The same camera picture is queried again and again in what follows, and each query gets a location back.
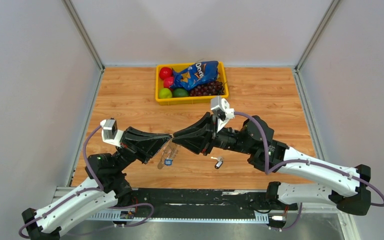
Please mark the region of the black tag key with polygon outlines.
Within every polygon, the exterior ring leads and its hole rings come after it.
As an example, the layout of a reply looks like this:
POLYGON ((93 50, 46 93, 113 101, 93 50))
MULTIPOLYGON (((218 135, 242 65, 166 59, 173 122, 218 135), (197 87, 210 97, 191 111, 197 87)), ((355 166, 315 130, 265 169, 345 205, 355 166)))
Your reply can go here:
POLYGON ((212 160, 216 160, 216 164, 214 165, 214 168, 215 169, 219 169, 222 165, 223 165, 223 163, 224 163, 224 158, 222 157, 222 156, 218 156, 218 157, 214 157, 214 156, 212 156, 212 157, 210 157, 212 160))

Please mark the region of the silver metal key holder plate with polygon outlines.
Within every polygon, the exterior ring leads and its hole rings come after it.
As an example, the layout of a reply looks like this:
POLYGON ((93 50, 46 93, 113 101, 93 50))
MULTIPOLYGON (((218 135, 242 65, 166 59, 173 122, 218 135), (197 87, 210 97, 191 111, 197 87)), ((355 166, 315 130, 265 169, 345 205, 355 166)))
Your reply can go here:
POLYGON ((167 145, 163 148, 162 155, 160 158, 160 161, 157 165, 157 168, 159 170, 162 170, 164 167, 171 167, 171 166, 166 166, 164 165, 164 160, 165 159, 172 159, 174 162, 174 159, 176 158, 178 152, 179 152, 180 146, 176 143, 173 143, 170 141, 167 143, 167 145))

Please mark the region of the blue tag key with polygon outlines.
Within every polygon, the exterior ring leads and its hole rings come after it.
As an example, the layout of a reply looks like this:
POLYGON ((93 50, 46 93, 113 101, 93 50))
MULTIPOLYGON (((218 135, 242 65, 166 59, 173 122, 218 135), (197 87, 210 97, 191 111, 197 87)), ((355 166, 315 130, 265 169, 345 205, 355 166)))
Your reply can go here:
POLYGON ((172 159, 166 158, 164 160, 164 165, 165 166, 171 166, 172 164, 173 164, 173 160, 172 159))

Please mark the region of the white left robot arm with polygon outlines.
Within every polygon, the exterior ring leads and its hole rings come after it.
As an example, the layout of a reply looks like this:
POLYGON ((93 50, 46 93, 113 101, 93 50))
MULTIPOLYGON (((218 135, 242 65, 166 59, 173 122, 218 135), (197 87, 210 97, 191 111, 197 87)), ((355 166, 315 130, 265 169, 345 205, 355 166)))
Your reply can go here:
POLYGON ((127 210, 136 213, 141 203, 133 200, 133 189, 123 172, 135 161, 147 164, 172 138, 167 133, 150 133, 128 127, 119 130, 113 122, 92 131, 101 131, 102 141, 115 146, 115 153, 87 155, 86 138, 82 154, 86 164, 86 179, 57 201, 39 208, 23 211, 20 237, 28 240, 59 240, 92 215, 105 210, 127 210))

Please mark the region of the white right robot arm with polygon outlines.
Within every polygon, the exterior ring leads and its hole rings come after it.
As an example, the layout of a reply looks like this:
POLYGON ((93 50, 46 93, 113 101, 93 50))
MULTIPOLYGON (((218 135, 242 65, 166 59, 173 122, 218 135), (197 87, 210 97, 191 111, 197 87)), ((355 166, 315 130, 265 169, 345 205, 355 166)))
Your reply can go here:
POLYGON ((196 123, 175 132, 173 142, 197 155, 208 155, 214 148, 246 154, 247 162, 259 171, 309 180, 308 184, 270 182, 265 201, 272 209, 283 204, 318 203, 351 215, 368 213, 372 204, 369 166, 340 166, 306 155, 275 140, 274 130, 256 115, 246 119, 239 130, 219 128, 218 124, 217 117, 207 112, 196 123))

